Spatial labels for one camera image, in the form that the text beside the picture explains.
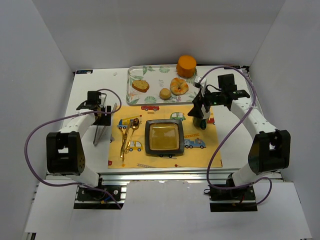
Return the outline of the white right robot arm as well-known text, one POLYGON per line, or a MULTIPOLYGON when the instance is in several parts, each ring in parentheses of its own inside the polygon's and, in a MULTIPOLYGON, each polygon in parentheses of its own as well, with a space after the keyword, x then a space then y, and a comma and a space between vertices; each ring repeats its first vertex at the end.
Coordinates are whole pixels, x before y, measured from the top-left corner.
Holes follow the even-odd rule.
POLYGON ((232 173, 227 187, 244 187, 255 183, 271 172, 286 169, 290 163, 291 135, 287 130, 279 130, 255 108, 254 99, 244 89, 238 89, 232 73, 218 76, 218 90, 208 89, 206 78, 197 77, 194 86, 199 89, 193 99, 193 108, 188 113, 193 125, 205 130, 210 108, 225 106, 239 118, 250 134, 253 142, 247 163, 232 173))

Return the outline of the toasted bread slice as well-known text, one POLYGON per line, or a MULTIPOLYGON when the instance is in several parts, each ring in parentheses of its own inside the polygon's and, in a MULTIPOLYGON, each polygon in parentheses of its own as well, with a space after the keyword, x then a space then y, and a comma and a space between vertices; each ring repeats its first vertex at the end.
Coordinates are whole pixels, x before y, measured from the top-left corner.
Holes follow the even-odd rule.
POLYGON ((139 91, 139 92, 142 92, 142 93, 146 93, 149 88, 150 88, 150 85, 147 81, 145 80, 134 80, 131 84, 131 86, 139 91))

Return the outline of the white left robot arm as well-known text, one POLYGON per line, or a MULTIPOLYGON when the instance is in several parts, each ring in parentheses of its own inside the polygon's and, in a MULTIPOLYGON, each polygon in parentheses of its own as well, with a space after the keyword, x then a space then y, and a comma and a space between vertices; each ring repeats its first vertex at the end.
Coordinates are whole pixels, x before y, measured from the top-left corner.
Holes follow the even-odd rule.
POLYGON ((97 187, 100 175, 86 165, 82 137, 90 126, 103 129, 111 125, 112 110, 103 102, 103 93, 88 91, 87 100, 77 108, 77 114, 58 132, 46 136, 47 170, 51 174, 66 176, 81 184, 97 187))

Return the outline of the metal serving tongs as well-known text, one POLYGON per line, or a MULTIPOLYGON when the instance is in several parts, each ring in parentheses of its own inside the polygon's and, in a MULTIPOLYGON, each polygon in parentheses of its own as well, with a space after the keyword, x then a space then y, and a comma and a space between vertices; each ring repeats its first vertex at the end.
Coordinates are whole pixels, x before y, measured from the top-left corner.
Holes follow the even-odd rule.
MULTIPOLYGON (((117 103, 114 104, 112 110, 114 111, 114 110, 116 110, 116 108, 117 108, 117 103)), ((109 127, 109 126, 106 126, 106 125, 104 125, 104 126, 97 125, 96 126, 95 134, 94 134, 94 138, 93 138, 94 147, 96 147, 99 144, 99 142, 101 141, 101 139, 103 138, 107 127, 109 127)), ((115 138, 113 137, 112 133, 110 135, 110 139, 109 140, 110 140, 110 143, 115 141, 115 138)))

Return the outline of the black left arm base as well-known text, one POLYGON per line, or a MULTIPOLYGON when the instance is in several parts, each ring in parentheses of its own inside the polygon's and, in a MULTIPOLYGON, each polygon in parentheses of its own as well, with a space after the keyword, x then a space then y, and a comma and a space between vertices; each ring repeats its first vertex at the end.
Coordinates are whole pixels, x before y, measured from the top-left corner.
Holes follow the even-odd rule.
MULTIPOLYGON (((101 188, 109 192, 123 207, 128 182, 103 181, 101 188)), ((117 203, 107 193, 80 186, 77 188, 73 208, 75 210, 120 210, 117 203)))

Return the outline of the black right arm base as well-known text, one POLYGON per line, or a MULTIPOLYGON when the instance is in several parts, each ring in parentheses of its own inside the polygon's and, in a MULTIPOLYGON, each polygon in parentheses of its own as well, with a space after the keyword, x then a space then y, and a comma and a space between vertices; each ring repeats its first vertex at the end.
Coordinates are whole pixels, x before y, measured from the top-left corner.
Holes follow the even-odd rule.
POLYGON ((238 189, 216 189, 208 186, 204 195, 209 197, 213 213, 257 212, 256 195, 252 186, 238 189))

